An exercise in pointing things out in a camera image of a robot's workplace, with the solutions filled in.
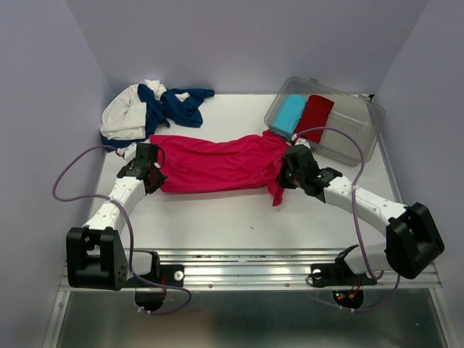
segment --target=pile of clothes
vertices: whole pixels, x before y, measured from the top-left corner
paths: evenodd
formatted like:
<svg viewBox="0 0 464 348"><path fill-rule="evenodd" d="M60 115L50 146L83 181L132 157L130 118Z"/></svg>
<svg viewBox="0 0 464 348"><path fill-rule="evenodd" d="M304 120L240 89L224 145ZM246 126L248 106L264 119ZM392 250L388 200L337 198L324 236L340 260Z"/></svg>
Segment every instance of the pile of clothes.
<svg viewBox="0 0 464 348"><path fill-rule="evenodd" d="M203 123L198 107L215 92L211 89L166 89L158 80L145 80L121 92L103 111L101 139L116 148L146 140L159 124L198 128Z"/></svg>

